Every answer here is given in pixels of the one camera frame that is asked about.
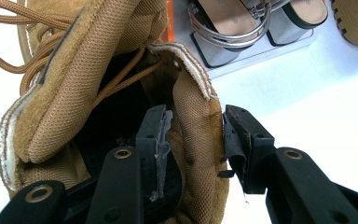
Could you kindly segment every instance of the tan shoelace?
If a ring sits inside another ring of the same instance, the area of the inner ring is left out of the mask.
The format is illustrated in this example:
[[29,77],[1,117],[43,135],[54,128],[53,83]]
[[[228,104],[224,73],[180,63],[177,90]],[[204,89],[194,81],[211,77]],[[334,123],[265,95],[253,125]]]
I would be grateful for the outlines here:
[[[14,66],[7,63],[0,57],[0,67],[2,69],[14,74],[24,74],[20,85],[20,95],[23,95],[28,91],[30,83],[34,79],[35,75],[46,66],[51,52],[61,41],[66,29],[75,18],[35,12],[27,7],[7,0],[0,0],[0,8],[17,14],[17,16],[0,15],[0,23],[17,25],[42,23],[46,25],[45,28],[39,30],[37,33],[37,39],[40,43],[39,48],[34,57],[28,63],[22,66]],[[42,39],[48,31],[53,29],[57,29],[58,32]],[[123,81],[124,77],[130,72],[130,70],[132,70],[142,59],[144,53],[145,46],[141,47],[133,59],[98,93],[94,102],[94,107],[97,106],[104,98],[125,89],[142,77],[149,75],[162,65],[162,61],[160,60],[145,70]]]

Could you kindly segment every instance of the orange tag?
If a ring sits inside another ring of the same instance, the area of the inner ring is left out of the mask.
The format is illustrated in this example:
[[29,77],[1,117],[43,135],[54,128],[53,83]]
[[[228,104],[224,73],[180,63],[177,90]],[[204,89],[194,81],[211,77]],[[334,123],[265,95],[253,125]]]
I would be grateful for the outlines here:
[[161,34],[161,40],[164,42],[174,41],[175,40],[175,32],[173,29],[173,0],[167,0],[167,10],[168,10],[168,27]]

